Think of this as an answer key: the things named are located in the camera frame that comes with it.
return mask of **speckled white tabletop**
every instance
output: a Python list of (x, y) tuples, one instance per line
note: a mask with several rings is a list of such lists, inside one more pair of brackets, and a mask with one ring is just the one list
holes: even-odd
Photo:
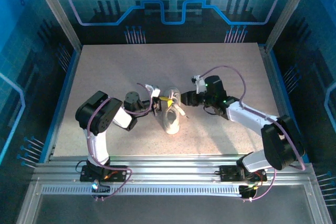
[[(153, 44), (84, 46), (59, 130), (54, 156), (87, 155), (86, 139), (75, 113), (96, 91), (123, 101), (129, 91), (147, 100), (136, 83), (154, 84), (181, 92), (194, 90), (191, 77), (218, 65), (237, 68), (247, 83), (244, 102), (257, 110), (278, 115), (265, 67), (256, 43)], [(212, 72), (221, 77), (228, 95), (240, 97), (243, 84), (228, 69)], [(182, 106), (189, 119), (181, 118), (176, 135), (166, 134), (160, 118), (151, 114), (138, 119), (127, 132), (114, 124), (107, 130), (110, 155), (245, 154), (262, 149), (261, 138), (238, 123), (206, 114), (202, 107)]]

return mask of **yellow object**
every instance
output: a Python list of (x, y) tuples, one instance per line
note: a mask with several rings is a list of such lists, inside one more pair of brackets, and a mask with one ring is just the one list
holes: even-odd
[(170, 107), (173, 104), (173, 100), (169, 99), (168, 97), (159, 97), (161, 101), (165, 101), (168, 104), (168, 107)]

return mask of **metal profile rail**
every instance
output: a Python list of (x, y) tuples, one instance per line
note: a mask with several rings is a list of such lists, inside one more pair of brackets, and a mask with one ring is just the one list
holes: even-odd
[[(133, 170), (130, 181), (119, 192), (121, 195), (208, 195), (239, 197), (238, 182), (221, 182), (214, 172), (220, 165), (235, 165), (241, 156), (140, 156), (113, 157), (114, 165), (127, 165)], [(45, 195), (88, 195), (91, 183), (79, 181), (75, 171), (79, 160), (86, 157), (54, 158), (46, 164), (38, 164), (26, 195), (18, 223), (33, 223), (40, 196)], [(269, 185), (273, 178), (272, 169), (267, 171)], [(120, 183), (105, 183), (116, 190)], [(332, 223), (323, 201), (312, 165), (305, 171), (288, 167), (277, 174), (277, 185), (302, 185), (316, 223)]]

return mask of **aluminum frame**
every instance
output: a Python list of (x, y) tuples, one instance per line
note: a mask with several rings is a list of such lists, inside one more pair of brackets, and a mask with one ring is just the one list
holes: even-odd
[[(209, 193), (211, 188), (234, 188), (241, 185), (238, 182), (221, 182), (219, 176), (214, 174), (218, 170), (219, 165), (235, 165), (236, 161), (241, 156), (222, 156), (222, 155), (201, 155), (201, 156), (120, 156), (113, 157), (112, 163), (115, 165), (127, 165), (133, 170), (133, 176), (129, 184), (124, 188), (124, 195), (139, 195), (139, 191), (127, 190), (127, 188), (205, 188), (207, 191), (203, 195), (222, 195), (220, 190), (213, 194)], [(79, 181), (80, 174), (75, 171), (75, 165), (81, 159), (87, 157), (66, 157), (54, 158), (49, 163), (38, 164), (32, 181), (29, 185), (20, 215), (17, 223), (28, 224), (33, 223), (37, 215), (38, 205), (41, 195), (50, 194), (50, 190), (46, 187), (90, 187), (91, 183), (82, 183)], [(273, 171), (267, 171), (269, 185), (273, 176)], [(117, 188), (120, 183), (115, 183), (112, 189)], [(332, 223), (327, 207), (323, 200), (319, 184), (317, 182), (313, 167), (307, 164), (307, 169), (303, 172), (298, 172), (297, 169), (287, 167), (277, 174), (277, 185), (303, 185), (306, 191), (310, 210), (315, 220), (315, 223), (324, 224)], [(162, 195), (158, 190), (145, 191), (142, 190), (140, 195)], [(201, 191), (194, 190), (194, 195), (202, 195)], [(84, 191), (77, 190), (71, 193), (68, 190), (59, 190), (58, 193), (52, 194), (87, 194)]]

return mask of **purple cable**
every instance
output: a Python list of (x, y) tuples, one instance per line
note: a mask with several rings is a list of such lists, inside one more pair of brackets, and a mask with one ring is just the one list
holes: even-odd
[[(232, 70), (234, 70), (234, 71), (240, 76), (240, 78), (241, 78), (241, 80), (242, 80), (242, 82), (243, 82), (243, 85), (244, 85), (244, 91), (243, 91), (243, 94), (241, 95), (241, 97), (240, 97), (240, 99), (239, 99), (239, 105), (240, 105), (244, 110), (247, 110), (248, 112), (250, 112), (250, 113), (252, 113), (252, 114), (254, 114), (254, 115), (257, 115), (257, 116), (259, 116), (259, 117), (261, 117), (261, 118), (263, 118), (263, 119), (265, 119), (265, 120), (268, 120), (268, 121), (271, 122), (271, 123), (274, 123), (274, 124), (281, 130), (281, 132), (284, 134), (285, 138), (287, 139), (288, 143), (289, 143), (290, 146), (292, 147), (292, 149), (293, 149), (293, 151), (294, 151), (294, 154), (295, 154), (297, 160), (299, 161), (299, 163), (300, 163), (300, 165), (301, 165), (301, 170), (305, 170), (305, 169), (306, 169), (306, 167), (305, 167), (305, 163), (303, 162), (302, 157), (300, 156), (300, 154), (299, 154), (298, 150), (296, 149), (296, 147), (295, 147), (295, 145), (294, 145), (292, 139), (290, 138), (290, 136), (288, 135), (288, 133), (285, 131), (285, 129), (284, 129), (278, 122), (274, 121), (273, 119), (271, 119), (271, 118), (269, 118), (269, 117), (267, 117), (267, 116), (264, 116), (263, 114), (259, 113), (258, 111), (255, 111), (255, 110), (252, 110), (252, 109), (250, 109), (250, 108), (247, 108), (247, 107), (243, 106), (243, 98), (244, 98), (244, 96), (245, 96), (245, 94), (246, 94), (246, 82), (245, 82), (245, 79), (244, 79), (244, 77), (242, 76), (242, 74), (241, 74), (237, 69), (235, 69), (234, 67), (231, 67), (231, 66), (221, 65), (221, 66), (214, 67), (214, 68), (210, 69), (209, 71), (206, 71), (204, 74), (202, 74), (202, 75), (200, 76), (200, 78), (201, 78), (201, 77), (204, 77), (206, 74), (210, 73), (211, 71), (213, 71), (213, 70), (215, 70), (215, 69), (217, 69), (217, 68), (229, 68), (229, 69), (232, 69)], [(251, 201), (256, 200), (256, 199), (260, 199), (260, 198), (263, 197), (265, 194), (267, 194), (267, 193), (270, 191), (270, 189), (272, 188), (276, 176), (277, 176), (277, 171), (274, 169), (274, 177), (273, 177), (273, 180), (272, 180), (271, 184), (269, 185), (268, 189), (266, 190), (266, 192), (264, 192), (262, 195), (260, 195), (260, 196), (258, 196), (258, 197), (256, 197), (256, 198), (251, 199)]]
[(92, 154), (93, 151), (92, 151), (92, 147), (91, 147), (91, 144), (90, 144), (90, 138), (91, 138), (91, 132), (90, 132), (90, 126), (91, 126), (91, 123), (92, 123), (92, 120), (93, 118), (97, 115), (97, 113), (101, 110), (101, 108), (106, 104), (108, 103), (110, 100), (112, 99), (112, 97), (109, 97), (107, 98), (105, 101), (103, 101), (99, 107), (94, 111), (94, 113), (92, 114), (92, 116), (90, 117), (90, 120), (88, 122), (88, 127), (87, 127), (87, 133), (88, 133), (88, 137), (87, 137), (87, 144), (88, 144), (88, 150), (89, 150), (89, 154), (90, 156), (92, 157), (92, 159), (101, 167), (105, 168), (105, 169), (108, 169), (108, 170), (128, 170), (130, 172), (130, 175), (128, 176), (128, 178), (124, 181), (124, 183), (121, 184), (121, 186), (116, 190), (114, 191), (111, 195), (107, 196), (107, 197), (102, 197), (101, 198), (101, 201), (104, 201), (104, 199), (108, 199), (110, 197), (112, 197), (113, 195), (115, 195), (117, 192), (120, 191), (120, 189), (122, 187), (124, 187), (124, 185), (130, 180), (132, 174), (133, 174), (133, 171), (132, 169), (129, 169), (129, 168), (115, 168), (115, 167), (109, 167), (109, 166), (105, 166), (105, 165), (102, 165), (99, 163), (99, 161), (94, 157), (94, 155)]
[(152, 96), (151, 96), (151, 92), (144, 86), (142, 85), (141, 83), (137, 83), (137, 85), (140, 85), (141, 87), (143, 87), (144, 89), (146, 89), (148, 95), (149, 95), (149, 107), (147, 110), (143, 111), (143, 112), (132, 112), (132, 111), (128, 111), (128, 110), (125, 110), (127, 113), (129, 114), (132, 114), (132, 115), (145, 115), (147, 114), (148, 112), (150, 112), (152, 110)]

